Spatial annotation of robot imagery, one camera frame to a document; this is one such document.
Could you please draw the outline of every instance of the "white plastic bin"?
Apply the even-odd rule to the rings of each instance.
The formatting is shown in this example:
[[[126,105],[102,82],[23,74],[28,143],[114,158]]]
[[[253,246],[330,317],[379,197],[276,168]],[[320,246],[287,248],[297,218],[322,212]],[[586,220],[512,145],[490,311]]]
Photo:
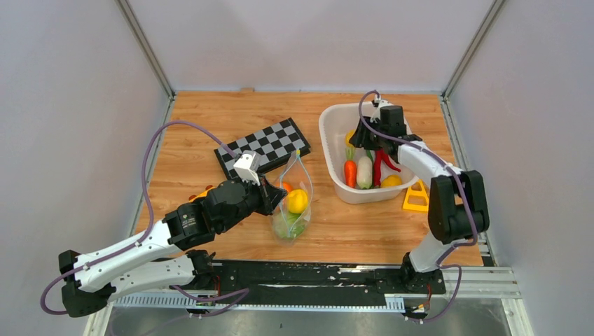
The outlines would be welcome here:
[[[392,188],[359,190],[345,184],[343,169],[346,161],[345,137],[350,130],[357,128],[359,122],[358,106],[359,103],[333,105],[328,107],[319,117],[322,148],[324,149],[328,172],[334,182],[334,190],[341,200],[350,204],[390,200],[418,181],[419,178],[409,168],[395,164],[401,170],[398,173],[382,163],[382,180],[389,175],[396,174],[400,176],[403,182],[403,184]],[[374,111],[375,108],[370,101],[363,103],[363,114],[365,116],[371,116]],[[404,119],[404,122],[406,123],[407,133],[411,134],[406,119]],[[365,155],[365,150],[356,149],[354,161],[358,162],[363,155]]]

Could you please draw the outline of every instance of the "white wall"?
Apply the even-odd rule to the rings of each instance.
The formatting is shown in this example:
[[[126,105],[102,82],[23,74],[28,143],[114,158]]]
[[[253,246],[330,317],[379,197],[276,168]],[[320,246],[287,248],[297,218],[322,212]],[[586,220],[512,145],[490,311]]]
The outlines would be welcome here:
[[[177,90],[442,90],[491,0],[130,0]]]
[[[59,253],[129,232],[167,98],[113,0],[0,8],[0,334],[80,335],[39,296]]]
[[[592,335],[594,3],[508,1],[452,102],[536,335]]]

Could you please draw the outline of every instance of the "red pepper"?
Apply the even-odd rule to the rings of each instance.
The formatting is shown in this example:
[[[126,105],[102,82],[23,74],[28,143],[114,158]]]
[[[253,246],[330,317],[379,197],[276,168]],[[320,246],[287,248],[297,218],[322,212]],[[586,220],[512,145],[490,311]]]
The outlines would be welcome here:
[[[388,167],[390,167],[392,170],[397,171],[398,173],[400,172],[400,169],[392,164],[392,161],[389,160],[388,154],[386,154],[386,152],[384,152],[383,149],[378,150],[378,152],[380,152],[380,156],[382,157],[382,160],[384,160],[384,163]]]
[[[373,163],[373,186],[381,186],[382,180],[382,153],[383,150],[375,151],[375,162]]]

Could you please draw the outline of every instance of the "black and white checkered board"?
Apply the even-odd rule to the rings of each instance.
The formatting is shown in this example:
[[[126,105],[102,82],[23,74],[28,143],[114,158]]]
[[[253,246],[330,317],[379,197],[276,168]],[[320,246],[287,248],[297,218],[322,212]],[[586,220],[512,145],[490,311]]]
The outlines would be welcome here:
[[[291,153],[297,148],[301,149],[301,156],[310,152],[310,144],[305,140],[292,118],[228,143],[227,146],[237,154],[241,154],[243,151],[255,151],[262,155],[258,172],[263,174],[286,164]],[[214,154],[227,179],[237,177],[237,173],[233,169],[235,158],[231,157],[222,147],[215,149]]]

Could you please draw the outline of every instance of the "wooden tabletop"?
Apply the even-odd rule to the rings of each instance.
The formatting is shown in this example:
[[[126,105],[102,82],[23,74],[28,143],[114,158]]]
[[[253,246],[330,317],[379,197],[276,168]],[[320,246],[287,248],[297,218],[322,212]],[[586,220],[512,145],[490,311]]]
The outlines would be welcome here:
[[[384,94],[404,107],[414,133],[445,160],[454,162],[438,97],[430,94]],[[341,263],[399,264],[428,233],[427,214],[401,209],[404,192],[384,202],[351,205],[342,202],[334,187],[322,150],[319,116],[330,105],[358,102],[361,94],[181,92],[171,120],[202,125],[229,143],[292,117],[311,144],[303,157],[314,188],[312,221],[293,246],[279,245],[270,219],[248,217],[211,243],[198,246],[217,258],[239,260],[291,260]],[[183,125],[169,127],[148,189],[156,220],[201,193],[206,186],[224,181],[214,156],[218,145],[199,131]],[[267,174],[274,181],[282,168]],[[146,205],[137,224],[145,230]],[[482,265],[478,247],[460,248],[446,262]]]

